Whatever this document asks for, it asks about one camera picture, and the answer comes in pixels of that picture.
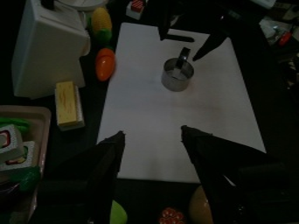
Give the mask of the pointed finger of the right gripper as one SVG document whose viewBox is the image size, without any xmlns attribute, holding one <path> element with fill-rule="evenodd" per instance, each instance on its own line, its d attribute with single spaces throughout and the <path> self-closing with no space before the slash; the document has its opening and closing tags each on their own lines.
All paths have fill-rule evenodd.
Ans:
<svg viewBox="0 0 299 224">
<path fill-rule="evenodd" d="M 227 33 L 223 30 L 216 30 L 207 38 L 199 51 L 195 53 L 192 60 L 202 59 L 211 51 L 214 51 L 227 38 Z"/>
</svg>

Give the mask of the slim finger of the right gripper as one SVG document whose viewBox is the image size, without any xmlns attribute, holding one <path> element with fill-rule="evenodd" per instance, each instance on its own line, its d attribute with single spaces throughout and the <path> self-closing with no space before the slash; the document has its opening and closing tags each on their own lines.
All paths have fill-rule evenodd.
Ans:
<svg viewBox="0 0 299 224">
<path fill-rule="evenodd" d="M 170 12 L 164 12 L 158 20 L 158 31 L 160 40 L 164 40 L 168 35 L 168 30 L 171 27 L 171 14 Z"/>
</svg>

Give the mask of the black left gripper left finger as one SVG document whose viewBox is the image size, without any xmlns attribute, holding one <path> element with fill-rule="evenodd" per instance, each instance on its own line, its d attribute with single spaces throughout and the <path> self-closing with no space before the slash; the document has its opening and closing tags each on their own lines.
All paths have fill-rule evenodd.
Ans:
<svg viewBox="0 0 299 224">
<path fill-rule="evenodd" d="M 44 175 L 32 224 L 109 224 L 124 148 L 119 131 Z"/>
</svg>

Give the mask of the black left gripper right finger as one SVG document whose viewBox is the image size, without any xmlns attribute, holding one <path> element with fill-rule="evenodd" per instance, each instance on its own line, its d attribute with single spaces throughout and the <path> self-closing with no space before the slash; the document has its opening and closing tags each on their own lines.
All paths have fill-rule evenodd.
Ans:
<svg viewBox="0 0 299 224">
<path fill-rule="evenodd" d="M 275 157 L 187 125 L 182 143 L 215 224 L 299 224 L 290 176 Z"/>
</svg>

